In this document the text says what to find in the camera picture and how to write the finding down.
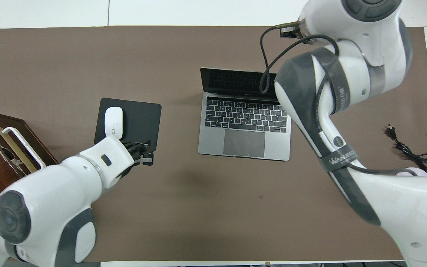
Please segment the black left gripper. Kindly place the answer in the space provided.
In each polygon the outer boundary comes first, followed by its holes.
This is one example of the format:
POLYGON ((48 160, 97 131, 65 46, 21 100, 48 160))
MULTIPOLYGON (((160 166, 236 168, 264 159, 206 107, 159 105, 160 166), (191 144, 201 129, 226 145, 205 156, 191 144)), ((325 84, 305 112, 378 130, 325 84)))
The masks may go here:
POLYGON ((151 149, 151 140, 146 140, 142 142, 122 142, 124 148, 132 156, 135 164, 142 164, 145 166, 153 166, 154 164, 154 153, 153 152, 144 152, 144 150, 151 149))

